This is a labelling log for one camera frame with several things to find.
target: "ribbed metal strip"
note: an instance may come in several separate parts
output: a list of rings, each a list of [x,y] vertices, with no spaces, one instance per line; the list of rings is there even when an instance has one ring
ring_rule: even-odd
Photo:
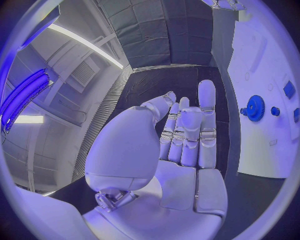
[[[87,154],[104,124],[114,111],[125,84],[132,73],[133,70],[130,65],[125,67],[98,107],[81,143],[74,166],[72,182],[85,175]]]

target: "blue led strip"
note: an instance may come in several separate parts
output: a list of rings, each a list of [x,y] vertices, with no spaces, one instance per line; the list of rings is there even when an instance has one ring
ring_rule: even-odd
[[[41,69],[37,71],[36,73],[32,74],[30,77],[25,79],[21,84],[19,84],[5,99],[4,103],[0,107],[0,115],[3,114],[4,110],[8,107],[8,105],[14,100],[14,98],[32,81],[34,81],[37,77],[40,75],[46,73],[47,68]]]
[[[49,87],[50,78],[46,69],[42,69],[28,77],[7,97],[0,108],[1,126],[8,133],[14,122],[28,104],[42,91]]]

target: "ceiling light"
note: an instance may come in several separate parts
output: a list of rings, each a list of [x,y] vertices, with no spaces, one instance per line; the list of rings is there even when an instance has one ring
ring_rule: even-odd
[[[71,32],[61,26],[55,25],[55,24],[51,24],[49,27],[49,29],[53,29],[55,31],[58,31],[62,34],[65,34],[67,36],[69,36],[70,38],[86,45],[87,47],[89,47],[90,49],[94,50],[95,52],[97,52],[98,54],[100,54],[101,56],[103,56],[104,58],[106,58],[108,61],[112,62],[113,64],[115,64],[116,66],[118,66],[120,69],[123,69],[123,65],[121,63],[119,63],[117,60],[115,60],[114,58],[112,58],[111,56],[109,56],[106,52],[104,52],[103,50],[101,50],[99,47],[95,46],[94,44],[92,44],[91,42],[89,42],[88,40],[85,40],[84,38],[82,38],[81,36],[78,36],[77,34],[75,34],[74,32]]]
[[[14,122],[15,124],[43,124],[44,116],[20,115]]]

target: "blue knob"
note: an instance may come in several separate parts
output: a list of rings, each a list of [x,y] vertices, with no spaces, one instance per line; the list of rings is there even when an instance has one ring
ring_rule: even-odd
[[[241,109],[239,110],[239,113],[242,114],[242,115],[244,115],[244,116],[247,116],[247,108],[246,108],[246,107],[241,108]]]
[[[265,102],[261,96],[253,95],[247,104],[247,116],[252,122],[260,121],[265,114]]]
[[[271,108],[271,114],[273,115],[273,116],[279,116],[279,114],[280,114],[280,109],[278,108],[278,107],[272,107]]]

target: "blue gear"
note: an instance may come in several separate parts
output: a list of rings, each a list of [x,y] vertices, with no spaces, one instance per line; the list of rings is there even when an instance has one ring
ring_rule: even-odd
[[[252,122],[260,121],[265,114],[265,102],[261,96],[253,95],[247,104],[247,116]]]

